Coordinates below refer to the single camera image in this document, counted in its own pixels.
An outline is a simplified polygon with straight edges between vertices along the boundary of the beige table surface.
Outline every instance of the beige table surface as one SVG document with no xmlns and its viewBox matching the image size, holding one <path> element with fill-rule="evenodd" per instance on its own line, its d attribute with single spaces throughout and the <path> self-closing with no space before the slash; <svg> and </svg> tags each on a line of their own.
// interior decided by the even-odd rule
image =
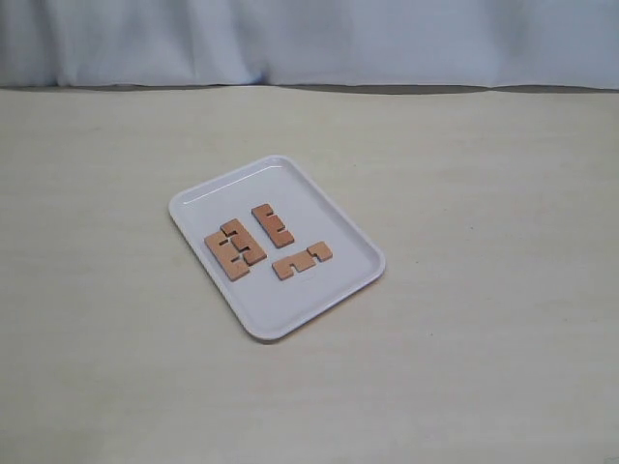
<svg viewBox="0 0 619 464">
<path fill-rule="evenodd" d="M 167 213 L 286 154 L 383 248 L 281 343 Z M 619 456 L 619 94 L 0 92 L 0 463 Z"/>
</svg>

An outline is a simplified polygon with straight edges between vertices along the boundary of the white fabric backdrop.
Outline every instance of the white fabric backdrop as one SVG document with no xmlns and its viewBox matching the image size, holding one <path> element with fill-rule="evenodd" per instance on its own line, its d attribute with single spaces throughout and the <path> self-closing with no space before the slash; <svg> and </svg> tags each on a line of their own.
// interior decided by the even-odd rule
<svg viewBox="0 0 619 464">
<path fill-rule="evenodd" d="M 0 0 L 2 85 L 619 88 L 619 0 Z"/>
</svg>

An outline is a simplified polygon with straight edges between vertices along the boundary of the white tray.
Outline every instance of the white tray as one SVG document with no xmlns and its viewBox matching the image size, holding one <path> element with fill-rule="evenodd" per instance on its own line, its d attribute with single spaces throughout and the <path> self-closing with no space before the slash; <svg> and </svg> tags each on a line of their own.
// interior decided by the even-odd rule
<svg viewBox="0 0 619 464">
<path fill-rule="evenodd" d="M 251 214 L 269 203 L 295 238 L 277 249 Z M 275 340 L 379 278 L 385 257 L 375 244 L 286 157 L 261 159 L 172 198 L 169 212 L 198 259 L 252 336 Z M 204 238 L 239 219 L 267 253 L 230 281 Z M 287 280 L 272 264 L 324 241 L 333 258 Z"/>
</svg>

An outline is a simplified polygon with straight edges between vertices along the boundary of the white curtain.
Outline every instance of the white curtain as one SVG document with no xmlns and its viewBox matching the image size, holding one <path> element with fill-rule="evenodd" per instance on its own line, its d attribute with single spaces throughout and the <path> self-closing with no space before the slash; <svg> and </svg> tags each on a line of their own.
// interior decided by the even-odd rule
<svg viewBox="0 0 619 464">
<path fill-rule="evenodd" d="M 619 0 L 0 0 L 1 85 L 619 88 Z"/>
</svg>

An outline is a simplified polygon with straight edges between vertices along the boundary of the wooden puzzle piece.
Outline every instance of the wooden puzzle piece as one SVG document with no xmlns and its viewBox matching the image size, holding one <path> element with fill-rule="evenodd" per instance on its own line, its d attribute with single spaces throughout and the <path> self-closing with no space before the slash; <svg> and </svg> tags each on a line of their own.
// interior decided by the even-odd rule
<svg viewBox="0 0 619 464">
<path fill-rule="evenodd" d="M 251 213 L 277 248 L 294 243 L 294 237 L 289 231 L 285 230 L 286 226 L 281 222 L 280 217 L 273 214 L 271 205 L 265 203 L 257 206 L 251 210 Z"/>
<path fill-rule="evenodd" d="M 318 261 L 321 263 L 333 258 L 331 249 L 324 242 L 318 242 L 317 244 L 308 246 L 308 253 L 318 258 Z"/>
<path fill-rule="evenodd" d="M 302 273 L 315 265 L 316 263 L 311 255 L 306 249 L 304 249 L 300 253 L 286 256 L 280 261 L 273 263 L 273 270 L 275 271 L 275 274 L 278 275 L 280 280 L 286 280 L 287 278 L 294 276 L 291 268 L 292 266 L 294 266 L 294 269 L 297 270 L 297 273 Z"/>
<path fill-rule="evenodd" d="M 243 255 L 243 259 L 250 266 L 262 261 L 267 257 L 267 253 L 253 239 L 248 230 L 243 226 L 239 219 L 233 219 L 221 227 L 221 230 L 230 239 L 234 247 Z"/>
<path fill-rule="evenodd" d="M 250 273 L 250 267 L 241 259 L 241 255 L 223 232 L 218 231 L 209 235 L 204 239 L 204 243 L 215 255 L 230 280 L 237 280 Z"/>
</svg>

